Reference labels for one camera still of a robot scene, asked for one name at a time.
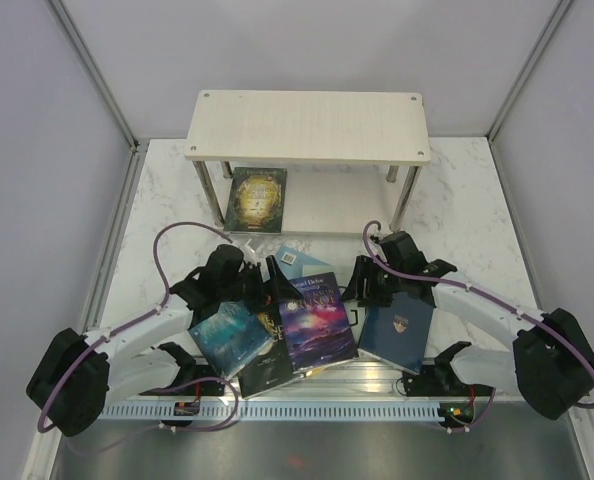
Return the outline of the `teal sea cover book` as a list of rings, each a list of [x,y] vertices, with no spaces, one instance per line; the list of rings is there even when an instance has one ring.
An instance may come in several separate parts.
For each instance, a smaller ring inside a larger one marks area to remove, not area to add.
[[[222,303],[189,333],[208,364],[226,380],[273,345],[272,335],[243,302]]]

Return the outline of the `black Moon and Sixpence book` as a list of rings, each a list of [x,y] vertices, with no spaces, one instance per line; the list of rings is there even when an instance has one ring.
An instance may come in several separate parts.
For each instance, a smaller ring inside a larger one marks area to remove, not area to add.
[[[244,399],[293,383],[302,378],[295,372],[283,334],[279,311],[274,309],[258,315],[271,334],[273,343],[256,356],[238,374],[238,384]]]

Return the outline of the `grey Great Gatsby book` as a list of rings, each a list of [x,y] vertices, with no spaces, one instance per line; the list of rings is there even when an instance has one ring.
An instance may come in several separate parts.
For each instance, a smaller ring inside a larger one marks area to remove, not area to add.
[[[343,296],[349,323],[352,328],[359,328],[365,320],[366,310],[356,299],[356,288],[351,279],[348,280]]]

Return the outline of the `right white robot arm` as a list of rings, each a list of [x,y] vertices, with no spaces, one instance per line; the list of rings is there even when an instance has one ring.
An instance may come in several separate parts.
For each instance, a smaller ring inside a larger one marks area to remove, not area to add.
[[[351,299],[384,304],[405,292],[465,320],[502,344],[486,350],[465,343],[447,349],[433,370],[448,394],[478,384],[518,394],[538,414],[559,419],[570,408],[594,409],[594,351],[577,318],[557,308],[523,306],[485,288],[442,259],[428,261],[405,231],[362,233]]]

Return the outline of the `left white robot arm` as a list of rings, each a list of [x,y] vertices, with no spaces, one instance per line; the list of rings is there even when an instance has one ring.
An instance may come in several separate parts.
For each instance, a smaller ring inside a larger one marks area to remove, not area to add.
[[[26,388],[41,411],[39,432],[58,429],[73,437],[104,408],[132,396],[200,396],[203,384],[224,384],[225,373],[199,377],[193,355],[172,336],[208,324],[230,302],[258,316],[301,296],[274,257],[253,263],[238,247],[218,246],[205,265],[167,285],[162,302],[137,318],[83,334],[66,328],[55,335]]]

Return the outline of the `purple Robinson Crusoe book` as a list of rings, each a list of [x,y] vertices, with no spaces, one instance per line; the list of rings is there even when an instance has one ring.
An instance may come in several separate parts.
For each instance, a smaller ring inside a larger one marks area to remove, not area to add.
[[[357,344],[332,272],[290,281],[300,294],[279,305],[293,369],[306,373],[358,358]]]

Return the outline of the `green fantasy cover book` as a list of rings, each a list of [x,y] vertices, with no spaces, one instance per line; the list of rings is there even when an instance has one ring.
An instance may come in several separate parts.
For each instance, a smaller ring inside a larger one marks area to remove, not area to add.
[[[236,167],[229,192],[225,230],[280,234],[286,183],[286,169]]]

